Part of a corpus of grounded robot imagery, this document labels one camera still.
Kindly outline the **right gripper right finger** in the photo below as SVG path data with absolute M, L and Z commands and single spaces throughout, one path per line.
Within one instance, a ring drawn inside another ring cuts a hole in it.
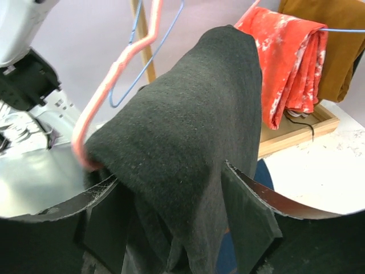
M 364 212 L 322 211 L 291 200 L 229 164 L 272 212 L 275 240 L 251 273 L 363 273 Z

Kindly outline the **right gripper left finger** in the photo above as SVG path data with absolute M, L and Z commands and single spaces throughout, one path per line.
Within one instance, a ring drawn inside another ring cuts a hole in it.
M 1 218 L 1 273 L 121 273 L 128 212 L 114 176 L 36 215 Z

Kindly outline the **dark blue jeans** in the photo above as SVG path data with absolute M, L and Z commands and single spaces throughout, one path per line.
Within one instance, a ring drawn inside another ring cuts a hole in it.
M 229 163 L 222 166 L 221 185 L 238 273 L 251 273 L 275 240 L 277 223 Z

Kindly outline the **pink wire hanger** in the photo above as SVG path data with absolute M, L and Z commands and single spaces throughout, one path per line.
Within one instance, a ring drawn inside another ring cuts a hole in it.
M 204 32 L 169 71 L 86 138 L 99 107 L 139 50 L 124 50 L 76 123 L 72 148 L 84 168 L 166 174 L 224 160 L 245 168 L 257 160 L 262 72 L 253 37 L 232 25 Z

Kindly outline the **black jeans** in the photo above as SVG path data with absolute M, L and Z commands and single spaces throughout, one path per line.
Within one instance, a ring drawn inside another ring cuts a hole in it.
M 127 252 L 136 273 L 214 273 L 228 227 L 221 166 L 253 176 L 261 133 L 256 43 L 233 26 L 208 30 L 87 141 L 134 195 Z

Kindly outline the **light blue wire hanger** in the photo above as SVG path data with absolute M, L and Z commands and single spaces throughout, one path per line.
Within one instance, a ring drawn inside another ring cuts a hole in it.
M 107 93 L 108 102 L 111 108 L 117 108 L 122 104 L 122 102 L 125 100 L 127 95 L 129 95 L 129 93 L 132 91 L 132 89 L 140 80 L 140 78 L 143 76 L 143 74 L 147 74 L 147 80 L 149 83 L 153 82 L 156 79 L 153 60 L 160 51 L 163 44 L 165 43 L 173 27 L 175 26 L 176 21 L 178 20 L 184 8 L 185 2 L 184 1 L 180 2 L 179 9 L 173 21 L 169 25 L 167 31 L 165 32 L 164 36 L 162 37 L 161 42 L 157 46 L 156 50 L 152 51 L 151 44 L 155 42 L 159 32 L 162 5 L 163 1 L 151 2 L 151 13 L 149 17 L 149 24 L 147 24 L 144 13 L 143 1 L 132 3 L 132 9 L 134 12 L 134 22 L 132 25 L 132 31 L 130 34 L 128 45 L 121 54 L 121 56 L 124 59 L 118 64 L 122 65 L 123 68 L 126 68 L 126 65 L 129 64 L 130 60 L 136 54 L 140 53 L 143 59 L 143 68 L 139 72 L 135 80 L 128 87 L 128 89 L 125 91 L 125 93 L 117 101 L 113 99 L 113 92 L 116 86 L 116 82 L 113 82 L 113 85 L 111 86 L 111 88 L 108 90 Z

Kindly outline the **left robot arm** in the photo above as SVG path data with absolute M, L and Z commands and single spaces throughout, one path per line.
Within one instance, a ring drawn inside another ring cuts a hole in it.
M 1 1 L 1 117 L 11 109 L 45 122 L 66 142 L 80 112 L 67 101 L 58 75 L 32 47 L 57 1 Z

